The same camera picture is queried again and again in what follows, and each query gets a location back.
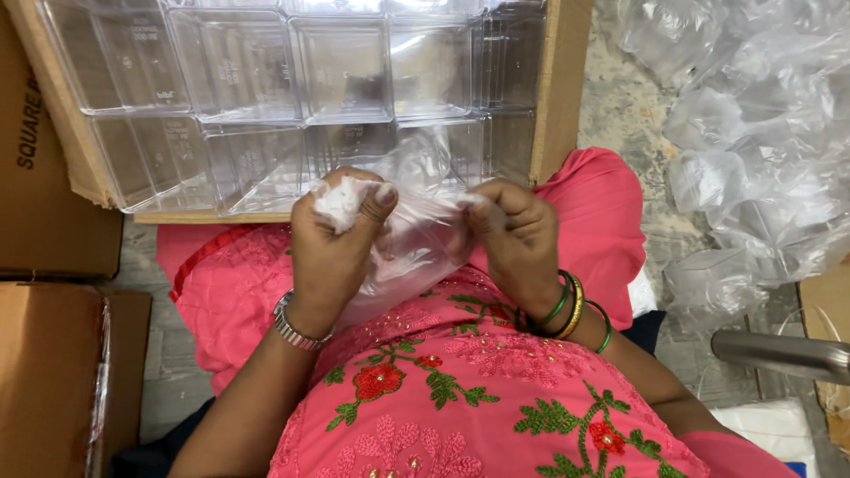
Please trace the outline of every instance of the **bagged plastic containers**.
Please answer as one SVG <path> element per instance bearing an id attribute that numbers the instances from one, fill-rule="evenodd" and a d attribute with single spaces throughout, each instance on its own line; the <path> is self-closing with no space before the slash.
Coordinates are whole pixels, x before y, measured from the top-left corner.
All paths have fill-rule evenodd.
<path id="1" fill-rule="evenodd" d="M 721 249 L 668 267 L 673 310 L 716 326 L 764 287 L 850 252 L 850 4 L 622 0 L 623 46 L 662 81 L 694 68 L 663 133 L 680 211 L 704 211 Z M 679 46 L 700 42 L 680 54 Z"/>
<path id="2" fill-rule="evenodd" d="M 286 211 L 425 130 L 446 191 L 527 180 L 542 0 L 37 1 L 126 212 Z"/>

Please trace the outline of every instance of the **concrete floor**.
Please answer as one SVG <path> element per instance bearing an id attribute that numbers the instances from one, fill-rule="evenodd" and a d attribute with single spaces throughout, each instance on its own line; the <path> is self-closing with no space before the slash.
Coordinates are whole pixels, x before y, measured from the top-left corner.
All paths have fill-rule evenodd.
<path id="1" fill-rule="evenodd" d="M 659 88 L 645 68 L 617 48 L 618 38 L 615 0 L 596 0 L 585 68 L 579 147 L 594 145 L 618 151 L 641 179 L 646 267 L 663 309 L 671 297 L 661 272 L 669 264 L 710 247 L 711 238 L 704 217 L 676 211 L 666 185 L 664 170 L 676 149 L 660 130 L 676 92 Z M 154 296 L 144 372 L 142 442 L 162 436 L 212 396 L 209 374 L 194 362 L 192 336 L 167 296 L 170 286 L 155 256 L 156 227 L 128 220 L 116 283 Z M 725 327 L 775 333 L 790 316 L 785 333 L 802 336 L 799 309 L 796 288 L 780 287 L 757 314 Z M 712 332 L 690 332 L 677 317 L 669 316 L 661 329 L 657 356 L 712 407 L 799 397 L 807 410 L 821 476 L 850 476 L 850 464 L 826 438 L 824 414 L 813 382 L 720 363 L 709 346 Z"/>

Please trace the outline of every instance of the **fingernail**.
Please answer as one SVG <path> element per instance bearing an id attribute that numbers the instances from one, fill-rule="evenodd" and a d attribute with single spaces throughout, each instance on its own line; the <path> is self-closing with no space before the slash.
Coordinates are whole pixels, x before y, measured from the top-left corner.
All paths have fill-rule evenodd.
<path id="1" fill-rule="evenodd" d="M 388 206 L 395 201 L 395 195 L 398 191 L 393 183 L 384 183 L 375 191 L 375 199 L 383 206 Z"/>

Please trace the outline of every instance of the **pile of plastic bags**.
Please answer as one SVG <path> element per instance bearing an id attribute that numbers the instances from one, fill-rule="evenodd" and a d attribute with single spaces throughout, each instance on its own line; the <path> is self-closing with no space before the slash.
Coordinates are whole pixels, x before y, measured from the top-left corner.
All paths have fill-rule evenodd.
<path id="1" fill-rule="evenodd" d="M 620 0 L 620 46 L 681 88 L 664 135 L 677 207 L 720 249 L 665 270 L 712 327 L 850 252 L 850 3 Z"/>

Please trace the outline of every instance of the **cardboard box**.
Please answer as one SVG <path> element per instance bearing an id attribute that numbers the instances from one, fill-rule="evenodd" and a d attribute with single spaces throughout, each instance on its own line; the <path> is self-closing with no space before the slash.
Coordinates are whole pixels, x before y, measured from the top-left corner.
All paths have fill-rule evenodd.
<path id="1" fill-rule="evenodd" d="M 109 387 L 94 468 L 137 443 L 150 303 L 133 291 L 0 282 L 3 476 L 85 476 L 104 317 Z"/>
<path id="2" fill-rule="evenodd" d="M 115 207 L 99 164 L 97 151 L 79 111 L 70 84 L 53 51 L 36 8 L 36 0 L 3 0 L 23 40 L 44 97 L 54 112 L 56 129 L 65 145 L 71 188 L 96 204 Z M 564 164 L 578 137 L 581 88 L 592 0 L 549 0 L 546 39 L 538 84 L 534 146 L 529 181 L 540 184 Z M 288 213 L 238 214 L 219 218 L 215 212 L 141 213 L 134 220 L 145 223 L 281 222 Z"/>
<path id="3" fill-rule="evenodd" d="M 4 9 L 0 71 L 0 276 L 114 276 L 122 214 L 71 192 L 41 88 Z"/>
<path id="4" fill-rule="evenodd" d="M 850 291 L 850 264 L 847 259 L 827 274 L 800 282 L 799 288 L 806 336 L 850 343 L 850 294 L 847 293 Z M 850 387 L 825 382 L 815 384 L 826 414 L 830 441 L 850 454 Z"/>

